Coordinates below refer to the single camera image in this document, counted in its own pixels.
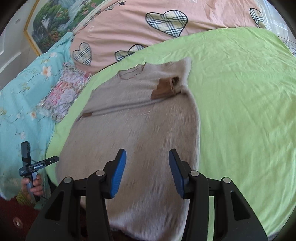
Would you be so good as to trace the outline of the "person's left hand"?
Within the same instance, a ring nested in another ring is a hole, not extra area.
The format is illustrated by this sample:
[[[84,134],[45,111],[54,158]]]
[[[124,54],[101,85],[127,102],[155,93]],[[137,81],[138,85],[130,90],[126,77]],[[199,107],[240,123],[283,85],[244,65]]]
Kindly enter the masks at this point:
[[[32,192],[35,196],[43,196],[43,180],[40,174],[36,176],[36,178],[33,181],[33,187],[28,190],[27,189],[27,184],[30,182],[29,178],[22,178],[21,180],[21,185],[22,185],[22,193],[23,195],[27,198],[27,200],[31,201],[32,197],[29,192]]]

